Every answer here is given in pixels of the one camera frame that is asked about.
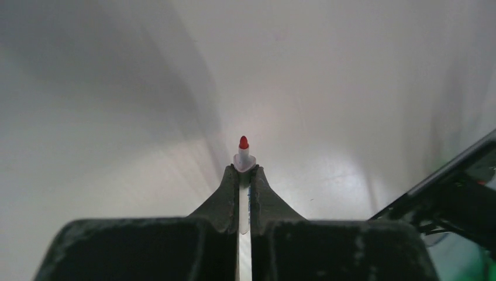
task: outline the red marker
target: red marker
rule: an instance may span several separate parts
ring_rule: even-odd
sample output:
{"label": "red marker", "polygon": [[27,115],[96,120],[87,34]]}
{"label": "red marker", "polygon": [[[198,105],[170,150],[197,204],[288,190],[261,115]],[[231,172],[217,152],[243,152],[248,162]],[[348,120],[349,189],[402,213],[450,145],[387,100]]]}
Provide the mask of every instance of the red marker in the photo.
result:
{"label": "red marker", "polygon": [[255,167],[257,159],[250,155],[250,145],[248,144],[248,139],[242,136],[239,140],[238,154],[234,155],[234,168],[240,172],[248,172],[253,167]]}

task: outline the white surface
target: white surface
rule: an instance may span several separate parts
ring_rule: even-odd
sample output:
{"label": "white surface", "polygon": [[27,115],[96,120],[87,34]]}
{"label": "white surface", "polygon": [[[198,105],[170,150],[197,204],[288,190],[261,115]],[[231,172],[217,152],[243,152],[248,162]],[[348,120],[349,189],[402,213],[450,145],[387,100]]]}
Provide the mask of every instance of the white surface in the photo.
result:
{"label": "white surface", "polygon": [[303,216],[369,217],[495,127],[495,3],[4,1],[0,280],[70,220],[190,213],[241,135]]}

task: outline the red marker tip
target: red marker tip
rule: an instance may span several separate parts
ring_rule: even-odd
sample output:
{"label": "red marker tip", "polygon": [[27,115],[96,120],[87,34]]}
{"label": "red marker tip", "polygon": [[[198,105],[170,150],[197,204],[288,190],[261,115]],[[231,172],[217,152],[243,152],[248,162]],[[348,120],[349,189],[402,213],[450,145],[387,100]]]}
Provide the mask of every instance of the red marker tip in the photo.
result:
{"label": "red marker tip", "polygon": [[239,148],[247,149],[250,145],[248,144],[248,139],[245,136],[242,136],[239,140]]}

